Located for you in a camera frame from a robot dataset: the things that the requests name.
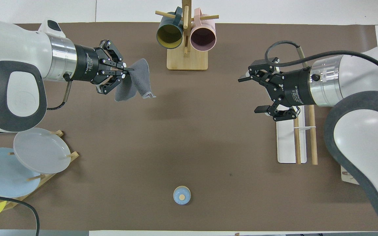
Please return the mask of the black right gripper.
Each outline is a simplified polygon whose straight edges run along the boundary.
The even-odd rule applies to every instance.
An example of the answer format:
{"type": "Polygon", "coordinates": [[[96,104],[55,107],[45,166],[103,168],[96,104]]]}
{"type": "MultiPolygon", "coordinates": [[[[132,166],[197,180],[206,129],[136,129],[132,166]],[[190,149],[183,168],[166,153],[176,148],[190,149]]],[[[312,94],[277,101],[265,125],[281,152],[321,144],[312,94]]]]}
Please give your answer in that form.
{"type": "Polygon", "coordinates": [[[271,106],[257,106],[254,113],[264,113],[271,116],[275,122],[294,120],[298,118],[301,109],[299,106],[307,106],[313,104],[313,98],[310,92],[310,67],[281,72],[280,75],[284,78],[283,83],[272,83],[271,79],[274,73],[279,73],[278,67],[274,67],[266,63],[264,59],[255,60],[249,66],[244,76],[238,79],[238,82],[247,82],[254,80],[258,83],[263,82],[263,86],[283,86],[283,98],[272,99],[271,106]],[[278,109],[282,104],[288,109],[278,109]]]}

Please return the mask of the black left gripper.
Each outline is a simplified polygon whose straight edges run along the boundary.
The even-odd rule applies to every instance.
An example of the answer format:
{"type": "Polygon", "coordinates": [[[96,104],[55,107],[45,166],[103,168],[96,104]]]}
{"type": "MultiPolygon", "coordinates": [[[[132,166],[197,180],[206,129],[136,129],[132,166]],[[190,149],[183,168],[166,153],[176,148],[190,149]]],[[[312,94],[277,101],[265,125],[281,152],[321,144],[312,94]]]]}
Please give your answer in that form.
{"type": "Polygon", "coordinates": [[[123,57],[111,40],[102,40],[99,47],[75,44],[77,64],[74,79],[90,82],[99,94],[108,94],[126,76],[124,71],[134,71],[123,62],[123,57]],[[108,66],[118,70],[108,70],[108,66]]]}

